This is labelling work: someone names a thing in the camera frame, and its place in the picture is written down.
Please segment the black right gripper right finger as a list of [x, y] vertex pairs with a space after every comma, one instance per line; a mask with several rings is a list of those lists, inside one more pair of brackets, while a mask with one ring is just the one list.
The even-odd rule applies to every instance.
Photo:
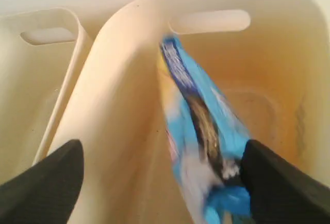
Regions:
[[245, 146], [241, 178], [256, 223], [329, 223], [329, 188], [257, 140]]

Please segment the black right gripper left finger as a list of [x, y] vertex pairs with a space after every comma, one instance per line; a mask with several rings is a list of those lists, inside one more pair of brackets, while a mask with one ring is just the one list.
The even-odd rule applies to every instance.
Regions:
[[83, 179], [83, 146], [72, 139], [1, 185], [1, 223], [67, 223]]

